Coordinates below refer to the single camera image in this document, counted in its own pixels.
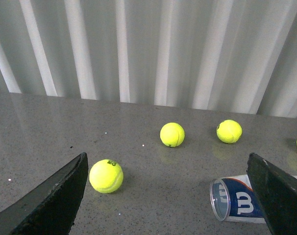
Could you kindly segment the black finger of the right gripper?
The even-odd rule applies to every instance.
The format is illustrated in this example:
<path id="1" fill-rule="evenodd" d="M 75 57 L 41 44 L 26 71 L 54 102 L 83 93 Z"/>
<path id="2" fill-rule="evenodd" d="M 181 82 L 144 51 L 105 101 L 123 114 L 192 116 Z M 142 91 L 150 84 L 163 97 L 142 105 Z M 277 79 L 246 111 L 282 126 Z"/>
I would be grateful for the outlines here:
<path id="1" fill-rule="evenodd" d="M 273 235 L 297 235 L 297 178 L 256 153 L 247 174 L 265 222 Z"/>
<path id="2" fill-rule="evenodd" d="M 67 235 L 81 204 L 88 158 L 79 154 L 0 212 L 0 235 Z"/>

